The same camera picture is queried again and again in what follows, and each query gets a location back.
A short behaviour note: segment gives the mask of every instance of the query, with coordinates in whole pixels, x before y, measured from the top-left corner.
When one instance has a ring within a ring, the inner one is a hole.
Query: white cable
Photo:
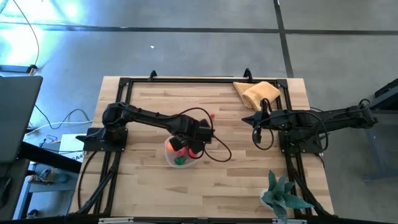
[[[53,125],[53,124],[87,124],[87,123],[91,123],[91,122],[93,122],[93,121],[82,121],[82,122],[55,122],[55,123],[51,123],[51,125]],[[29,133],[26,133],[25,136],[27,136],[28,134],[32,134],[33,132],[36,132],[36,131],[38,131],[38,130],[40,130],[40,129],[42,129],[42,128],[45,128],[45,127],[47,127],[47,126],[50,126],[50,125],[49,125],[49,124],[46,124],[46,125],[43,125],[43,126],[41,126],[41,127],[39,127],[39,128],[36,128],[35,130],[33,130],[33,131],[29,132]]]
[[[30,29],[31,29],[32,32],[33,32],[33,36],[35,37],[36,44],[37,44],[37,55],[36,55],[36,60],[35,60],[34,65],[36,66],[36,65],[37,65],[37,60],[39,59],[39,54],[40,54],[39,41],[37,40],[37,36],[36,36],[35,30],[33,30],[33,27],[32,27],[32,25],[30,24],[29,20],[27,20],[27,18],[26,18],[26,16],[25,16],[24,12],[22,12],[22,9],[19,7],[18,3],[17,3],[15,0],[13,0],[13,1],[14,1],[15,5],[17,6],[17,8],[19,9],[19,11],[21,12],[21,14],[24,16],[26,22],[28,23]],[[32,75],[33,75],[33,68],[31,68],[31,69],[30,69],[30,72],[29,72],[29,76],[32,76]]]

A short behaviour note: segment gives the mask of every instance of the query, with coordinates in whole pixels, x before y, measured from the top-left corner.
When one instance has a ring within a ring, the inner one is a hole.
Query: red ball
[[[187,147],[182,147],[180,150],[178,150],[177,152],[175,152],[175,155],[177,157],[182,157],[187,153]]]
[[[195,153],[193,153],[193,151],[192,151],[191,148],[188,150],[188,153],[189,153],[189,156],[190,156],[190,157],[193,157],[193,158],[196,158],[196,157],[197,157],[197,155],[196,155]]]

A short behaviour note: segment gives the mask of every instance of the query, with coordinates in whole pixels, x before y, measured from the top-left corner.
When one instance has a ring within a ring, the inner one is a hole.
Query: plant leaf
[[[281,206],[282,208],[286,209],[286,202],[285,199],[283,198],[283,196],[281,195],[275,195],[274,196],[274,203],[276,205]]]
[[[262,200],[263,202],[265,202],[265,203],[268,203],[268,204],[273,205],[273,204],[274,204],[274,200],[272,199],[272,196],[273,196],[272,192],[271,192],[271,191],[267,191],[267,192],[265,192],[264,195],[261,197],[261,200]]]
[[[275,178],[275,174],[273,173],[272,170],[269,170],[268,173],[268,190],[272,191],[274,189],[274,187],[276,186],[276,178]]]
[[[288,182],[285,184],[285,193],[288,193],[290,190],[292,190],[292,187],[294,186],[294,182]]]
[[[286,181],[286,176],[283,175],[278,180],[278,183],[276,183],[276,186],[274,187],[274,189],[272,189],[272,193],[274,193],[274,194],[284,194],[285,193],[285,181]]]
[[[305,202],[303,199],[291,195],[291,194],[285,194],[284,199],[286,202],[286,206],[289,208],[312,208],[313,205],[310,203]]]
[[[286,224],[287,223],[286,209],[282,208],[279,205],[274,205],[272,208],[274,209],[275,215],[278,216],[278,218],[281,219]]]

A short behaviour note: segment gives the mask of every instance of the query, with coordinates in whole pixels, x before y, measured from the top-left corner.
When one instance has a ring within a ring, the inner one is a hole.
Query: white paper
[[[83,162],[83,152],[68,152],[83,150],[84,143],[77,140],[76,136],[85,136],[86,134],[63,134],[61,138],[60,152],[65,157]]]

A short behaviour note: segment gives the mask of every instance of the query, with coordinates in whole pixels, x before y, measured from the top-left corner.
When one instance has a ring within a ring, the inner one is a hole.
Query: red object
[[[174,148],[170,142],[167,143],[167,150],[169,150],[169,152],[174,152]]]
[[[190,156],[190,157],[194,157],[194,158],[197,157],[197,155],[196,155],[195,153],[192,152],[192,149],[189,149],[189,150],[188,150],[188,153],[189,153],[189,156]]]
[[[178,150],[177,152],[175,152],[175,154],[177,155],[177,157],[182,157],[185,155],[185,153],[187,153],[187,147],[182,147],[180,150]]]

